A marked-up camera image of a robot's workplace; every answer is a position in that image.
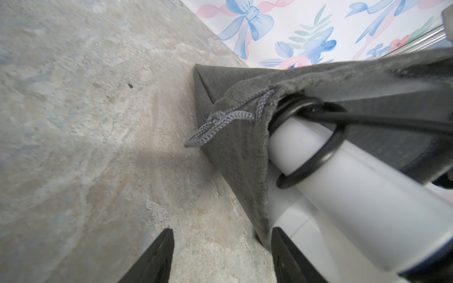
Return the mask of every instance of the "white plastic tube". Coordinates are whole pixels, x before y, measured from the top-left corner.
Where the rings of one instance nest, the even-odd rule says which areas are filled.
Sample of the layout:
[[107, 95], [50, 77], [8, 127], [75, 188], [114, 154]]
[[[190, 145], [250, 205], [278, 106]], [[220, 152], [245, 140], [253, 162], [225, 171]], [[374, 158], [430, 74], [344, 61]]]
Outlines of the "white plastic tube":
[[[271, 136], [269, 158], [289, 175], [331, 134], [290, 118]], [[382, 270], [406, 271], [453, 238], [452, 205], [347, 141], [296, 187]]]

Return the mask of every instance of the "wall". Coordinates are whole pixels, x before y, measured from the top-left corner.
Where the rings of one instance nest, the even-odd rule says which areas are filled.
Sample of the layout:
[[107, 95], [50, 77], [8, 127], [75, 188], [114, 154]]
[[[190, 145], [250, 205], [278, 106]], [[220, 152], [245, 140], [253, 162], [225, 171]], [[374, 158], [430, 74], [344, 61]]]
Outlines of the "wall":
[[453, 4], [453, 0], [182, 1], [249, 67], [279, 69], [379, 58], [441, 25], [441, 11]]

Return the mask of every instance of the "gray mesh fabric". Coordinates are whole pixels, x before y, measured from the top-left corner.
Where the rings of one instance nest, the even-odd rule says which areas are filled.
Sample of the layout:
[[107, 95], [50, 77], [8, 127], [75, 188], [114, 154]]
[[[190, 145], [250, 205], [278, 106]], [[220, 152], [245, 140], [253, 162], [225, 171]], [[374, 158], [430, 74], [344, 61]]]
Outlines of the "gray mesh fabric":
[[[352, 113], [448, 120], [453, 111], [452, 58], [453, 49], [438, 49], [282, 71], [195, 66], [199, 126], [216, 119], [213, 115], [239, 106], [240, 111], [258, 113], [257, 105], [265, 103], [259, 119], [230, 119], [202, 148], [231, 186], [267, 249], [271, 231], [267, 125], [279, 99], [303, 91], [307, 96], [336, 101]], [[268, 94], [265, 100], [245, 103], [263, 90]], [[453, 166], [453, 140], [448, 137], [352, 126], [348, 140], [419, 182], [430, 181]]]

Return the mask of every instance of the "black ring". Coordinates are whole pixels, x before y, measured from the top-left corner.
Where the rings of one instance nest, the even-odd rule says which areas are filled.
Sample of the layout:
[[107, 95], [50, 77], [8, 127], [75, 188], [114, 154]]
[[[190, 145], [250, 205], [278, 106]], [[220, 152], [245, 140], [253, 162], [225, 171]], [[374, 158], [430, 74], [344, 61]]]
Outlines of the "black ring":
[[[346, 109], [335, 103], [323, 103], [314, 97], [305, 97], [300, 94], [287, 96], [279, 102], [277, 110], [269, 123], [268, 130], [270, 136], [290, 117], [297, 114], [302, 118], [310, 120], [309, 113], [317, 111], [346, 112]], [[292, 187], [315, 172], [336, 153], [346, 139], [347, 133], [347, 124], [337, 124], [332, 136], [307, 162], [302, 164], [292, 174], [288, 176], [281, 174], [279, 176], [276, 184], [277, 187], [280, 189]]]

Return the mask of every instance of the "blue bow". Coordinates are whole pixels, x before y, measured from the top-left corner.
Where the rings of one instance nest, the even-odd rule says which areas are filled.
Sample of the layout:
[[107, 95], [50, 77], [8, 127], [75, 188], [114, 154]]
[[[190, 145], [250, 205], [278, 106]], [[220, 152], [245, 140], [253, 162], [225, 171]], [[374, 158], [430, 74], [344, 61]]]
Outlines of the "blue bow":
[[253, 0], [226, 0], [226, 7], [233, 13], [243, 15], [237, 17], [224, 31], [217, 36], [221, 40], [232, 38], [241, 28], [242, 22], [247, 20], [244, 25], [233, 52], [239, 58], [247, 59], [246, 55], [246, 36], [250, 27], [252, 39], [257, 41], [262, 38], [274, 26], [274, 20], [269, 15], [261, 15], [260, 10], [253, 6]]
[[359, 39], [356, 41], [359, 42], [362, 38], [365, 37], [365, 35], [370, 34], [370, 36], [373, 36], [377, 30], [377, 28], [380, 26], [382, 21], [385, 19], [385, 17], [390, 13], [390, 11], [398, 6], [395, 10], [394, 16], [398, 16], [401, 13], [404, 13], [405, 11], [409, 10], [410, 8], [414, 7], [417, 5], [421, 0], [381, 0], [379, 3], [368, 7], [366, 3], [360, 2], [360, 3], [352, 3], [349, 5], [349, 8], [352, 9], [349, 14], [346, 15], [345, 18], [363, 12], [367, 11], [369, 14], [374, 14], [379, 12], [380, 10], [384, 9], [387, 7], [387, 9], [380, 14], [374, 22], [370, 24], [370, 26], [365, 29], [365, 31], [362, 33], [362, 35], [359, 37]]

